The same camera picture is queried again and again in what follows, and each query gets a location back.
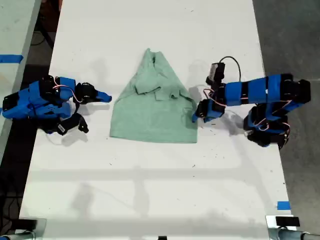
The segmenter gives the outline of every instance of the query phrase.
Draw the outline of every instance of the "gray floor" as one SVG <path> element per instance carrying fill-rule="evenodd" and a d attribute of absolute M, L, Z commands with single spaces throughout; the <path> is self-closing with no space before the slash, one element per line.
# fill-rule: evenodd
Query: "gray floor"
<path fill-rule="evenodd" d="M 292 131 L 280 155 L 293 214 L 302 230 L 320 234 L 320 0 L 253 3 L 266 75 L 311 80 L 312 100 L 289 114 Z M 46 42 L 32 46 L 28 64 L 49 65 L 51 53 Z"/>

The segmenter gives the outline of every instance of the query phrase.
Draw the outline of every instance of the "red wire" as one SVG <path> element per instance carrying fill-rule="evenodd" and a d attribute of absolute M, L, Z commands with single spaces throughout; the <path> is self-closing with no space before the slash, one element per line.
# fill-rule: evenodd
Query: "red wire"
<path fill-rule="evenodd" d="M 57 89 L 57 88 L 61 88 L 61 87 L 68 88 L 68 89 L 71 90 L 72 95 L 74 96 L 74 99 L 75 99 L 78 103 L 81 103 L 81 102 L 82 102 L 82 100 L 79 101 L 79 100 L 77 99 L 77 97 L 76 97 L 76 95 L 75 95 L 75 92 L 72 90 L 71 87 L 69 87 L 69 86 L 67 86 L 67 85 L 63 85 L 63 84 L 58 85 L 57 82 L 56 82 L 56 78 L 57 78 L 57 77 L 55 77 L 55 79 L 53 79 L 55 86 L 54 86 L 52 89 Z"/>

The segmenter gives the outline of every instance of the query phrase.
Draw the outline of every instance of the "green t-shirt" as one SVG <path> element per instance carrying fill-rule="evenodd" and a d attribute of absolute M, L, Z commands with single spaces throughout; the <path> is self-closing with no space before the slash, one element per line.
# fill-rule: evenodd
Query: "green t-shirt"
<path fill-rule="evenodd" d="M 113 108 L 110 136 L 155 143 L 196 143 L 196 104 L 162 52 L 145 51 Z"/>

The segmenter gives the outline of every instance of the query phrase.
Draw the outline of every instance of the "dark floor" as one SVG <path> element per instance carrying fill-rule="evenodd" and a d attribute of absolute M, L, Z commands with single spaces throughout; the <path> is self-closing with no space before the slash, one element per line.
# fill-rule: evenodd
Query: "dark floor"
<path fill-rule="evenodd" d="M 290 140 L 280 155 L 293 214 L 300 218 L 303 231 L 320 234 L 320 0 L 253 0 L 253 4 L 265 74 L 289 72 L 311 80 L 312 100 L 289 114 Z M 36 33 L 32 42 L 41 40 Z M 46 42 L 30 48 L 24 84 L 48 73 L 51 54 Z M 5 167 L 16 179 L 17 190 L 11 184 L 8 196 L 24 192 L 35 138 L 32 126 L 27 128 L 30 139 L 21 138 L 26 124 L 13 123 L 8 140 L 19 139 L 28 148 L 26 154 L 16 162 L 17 151 L 7 144 L 1 164 L 0 171 Z M 4 214 L 10 209 L 17 217 L 19 206 L 11 203 L 7 199 Z"/>
<path fill-rule="evenodd" d="M 289 200 L 301 229 L 320 234 L 320 1 L 253 0 L 266 75 L 311 80 L 311 102 L 289 113 L 280 151 Z"/>

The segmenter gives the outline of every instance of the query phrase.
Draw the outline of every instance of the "black cable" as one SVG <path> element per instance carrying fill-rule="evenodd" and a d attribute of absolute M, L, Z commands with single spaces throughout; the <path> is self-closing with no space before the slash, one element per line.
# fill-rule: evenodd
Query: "black cable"
<path fill-rule="evenodd" d="M 221 63 L 224 59 L 233 59 L 235 61 L 239 70 L 239 82 L 241 82 L 241 70 L 240 70 L 240 64 L 238 63 L 238 61 L 233 56 L 224 56 L 223 58 L 221 58 L 219 63 Z"/>
<path fill-rule="evenodd" d="M 15 196 L 8 196 L 8 189 L 6 187 L 6 186 L 8 186 L 8 184 L 5 184 L 4 186 L 1 185 L 4 195 L 0 196 L 0 199 L 2 200 L 1 205 L 0 205 L 0 232 L 2 232 L 4 230 L 4 228 L 9 223 L 11 223 L 13 220 L 13 218 L 11 216 L 11 206 L 15 200 L 16 200 L 16 205 L 17 205 L 18 214 L 19 214 L 19 212 L 21 210 L 19 199 L 22 198 L 22 196 L 18 196 L 18 188 L 15 185 L 14 179 L 10 175 L 7 176 L 6 178 L 2 178 L 1 180 L 2 180 L 2 182 L 1 182 L 2 184 L 5 181 L 6 183 L 9 183 L 10 185 L 12 185 L 13 190 L 15 192 Z M 10 204 L 8 206 L 8 216 L 4 215 L 4 208 L 6 205 L 6 199 L 12 199 L 12 201 L 10 202 Z M 5 225 L 3 225 L 3 218 L 8 220 L 8 222 Z M 11 227 L 9 227 L 4 234 L 6 235 L 10 230 L 11 230 Z"/>
<path fill-rule="evenodd" d="M 33 32 L 33 33 L 34 33 L 34 34 L 41 34 L 41 32 L 37 32 L 37 31 L 35 31 L 35 32 Z M 46 40 L 46 38 L 43 37 L 43 39 L 42 39 L 40 42 L 31 43 L 30 46 L 38 46 L 38 45 L 42 44 L 45 40 Z"/>

